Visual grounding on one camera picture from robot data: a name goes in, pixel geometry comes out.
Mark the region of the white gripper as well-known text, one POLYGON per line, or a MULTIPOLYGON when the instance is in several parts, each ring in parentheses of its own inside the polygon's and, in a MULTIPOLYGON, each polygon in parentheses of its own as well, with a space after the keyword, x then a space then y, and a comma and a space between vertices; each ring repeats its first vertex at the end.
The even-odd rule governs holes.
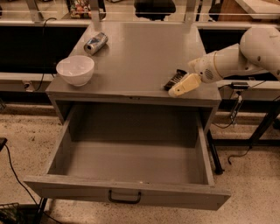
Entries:
POLYGON ((186 74, 179 80, 172 83, 168 94, 171 97, 178 97, 188 93, 200 86, 201 82, 212 83, 218 80, 218 73, 214 65, 215 52, 203 55, 188 63, 192 73, 186 74))

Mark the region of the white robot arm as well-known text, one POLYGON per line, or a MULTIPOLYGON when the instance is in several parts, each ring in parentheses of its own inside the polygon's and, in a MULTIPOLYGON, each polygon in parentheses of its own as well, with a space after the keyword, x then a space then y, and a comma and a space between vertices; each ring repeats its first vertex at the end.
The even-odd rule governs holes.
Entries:
POLYGON ((280 78, 280 31, 275 27, 251 27, 239 44, 210 52, 188 62, 189 73, 175 80, 168 94, 178 97, 232 75, 246 76, 267 71, 280 78))

